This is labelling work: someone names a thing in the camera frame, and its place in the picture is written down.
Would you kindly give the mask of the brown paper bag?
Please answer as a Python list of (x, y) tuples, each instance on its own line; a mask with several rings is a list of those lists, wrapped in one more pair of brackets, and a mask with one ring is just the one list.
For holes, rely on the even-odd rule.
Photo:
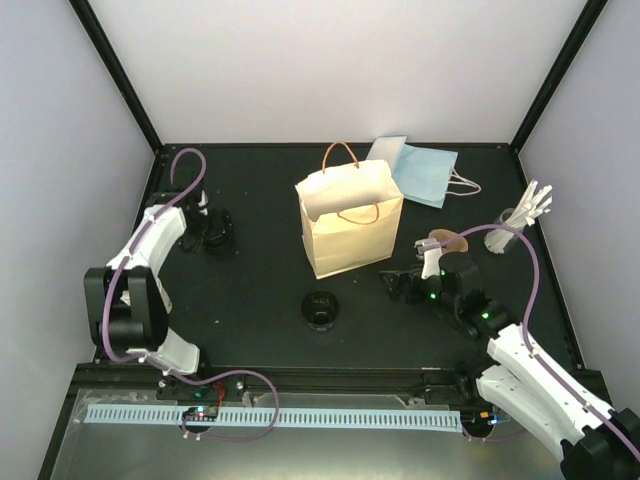
[(314, 275), (323, 279), (390, 258), (404, 195), (384, 160), (357, 159), (331, 143), (321, 169), (295, 185), (302, 240)]

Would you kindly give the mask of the black cup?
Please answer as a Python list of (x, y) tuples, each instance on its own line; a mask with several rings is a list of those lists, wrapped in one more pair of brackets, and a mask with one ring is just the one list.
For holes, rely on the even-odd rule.
[(327, 332), (333, 328), (340, 312), (340, 304), (332, 292), (313, 291), (304, 296), (300, 310), (312, 330)]

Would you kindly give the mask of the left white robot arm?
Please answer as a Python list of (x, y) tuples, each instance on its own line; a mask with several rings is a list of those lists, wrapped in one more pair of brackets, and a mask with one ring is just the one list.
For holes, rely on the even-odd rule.
[(117, 363), (138, 361), (180, 374), (179, 386), (193, 399), (214, 388), (213, 372), (200, 365), (199, 347), (169, 326), (173, 304), (159, 278), (174, 245), (190, 226), (209, 219), (205, 193), (178, 204), (159, 194), (122, 250), (106, 266), (89, 269), (83, 279), (92, 341)]

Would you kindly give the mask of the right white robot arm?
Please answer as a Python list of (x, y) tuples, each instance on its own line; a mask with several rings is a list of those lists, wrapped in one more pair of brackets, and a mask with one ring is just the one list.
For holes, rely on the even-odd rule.
[(445, 254), (430, 275), (413, 268), (383, 271), (380, 279), (392, 301), (431, 304), (482, 346), (459, 365), (454, 388), (461, 400), (482, 399), (514, 418), (567, 479), (638, 478), (638, 415), (593, 394), (529, 337), (523, 322), (485, 293), (468, 254)]

